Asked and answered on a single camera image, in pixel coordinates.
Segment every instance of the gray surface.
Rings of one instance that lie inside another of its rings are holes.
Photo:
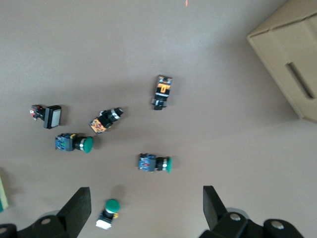
[[[317,229],[317,125],[297,117],[245,40],[283,0],[9,1],[0,3],[0,158],[11,207],[0,223],[24,228],[81,186],[92,214],[80,238],[197,237],[203,185],[256,223],[281,218]],[[150,105],[156,75],[174,78],[170,106]],[[52,130],[32,104],[62,105]],[[90,154],[59,152],[61,132],[123,107]],[[137,170],[139,153],[172,156],[171,174]],[[109,231],[95,227],[119,199]]]

